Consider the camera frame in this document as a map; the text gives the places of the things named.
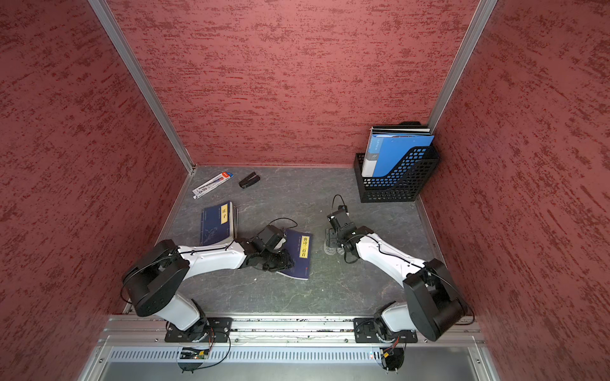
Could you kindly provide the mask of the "grey knitted cloth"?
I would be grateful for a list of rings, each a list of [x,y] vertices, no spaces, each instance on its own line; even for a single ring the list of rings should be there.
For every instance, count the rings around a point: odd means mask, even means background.
[[[329,256],[336,255],[339,248],[336,232],[333,229],[326,229],[323,247],[325,254]]]

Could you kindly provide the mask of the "blue book Tang poems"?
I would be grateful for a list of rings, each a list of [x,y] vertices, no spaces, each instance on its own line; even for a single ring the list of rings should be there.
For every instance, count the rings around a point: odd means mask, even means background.
[[[287,230],[284,247],[294,263],[291,268],[279,271],[292,279],[309,280],[311,267],[311,248],[313,236],[296,230]]]

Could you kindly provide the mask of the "blue book Zhuangzi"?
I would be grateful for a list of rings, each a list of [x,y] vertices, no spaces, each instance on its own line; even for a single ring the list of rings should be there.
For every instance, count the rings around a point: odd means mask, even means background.
[[[231,201],[209,206],[201,214],[200,245],[229,245],[236,237],[237,211]]]

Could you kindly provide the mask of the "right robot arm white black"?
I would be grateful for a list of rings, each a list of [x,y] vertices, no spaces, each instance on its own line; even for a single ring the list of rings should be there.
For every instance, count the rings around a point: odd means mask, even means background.
[[[408,331],[438,341],[461,319],[475,315],[441,260],[400,251],[368,227],[356,226],[342,209],[327,219],[344,253],[375,265],[403,287],[405,300],[383,306],[370,322],[381,341],[395,341]]]

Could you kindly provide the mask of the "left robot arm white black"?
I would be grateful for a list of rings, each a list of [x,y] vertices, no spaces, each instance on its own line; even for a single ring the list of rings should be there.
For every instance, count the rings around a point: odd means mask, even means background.
[[[285,244],[284,230],[274,225],[251,238],[235,237],[228,244],[189,247],[163,240],[125,273],[120,295],[137,316],[165,320],[166,341],[212,342],[215,335],[203,309],[179,293],[182,282],[220,270],[288,270],[294,260]]]

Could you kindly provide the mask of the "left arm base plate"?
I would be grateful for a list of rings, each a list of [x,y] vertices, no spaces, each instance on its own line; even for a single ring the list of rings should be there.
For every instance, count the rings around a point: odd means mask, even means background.
[[[191,328],[182,331],[174,324],[166,324],[167,343],[227,343],[233,319],[231,317],[207,317]]]

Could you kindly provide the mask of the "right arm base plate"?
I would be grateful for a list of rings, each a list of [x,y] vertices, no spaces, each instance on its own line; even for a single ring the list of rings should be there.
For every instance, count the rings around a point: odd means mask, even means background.
[[[354,336],[357,343],[414,344],[418,342],[416,331],[394,332],[380,318],[360,317],[354,319]]]

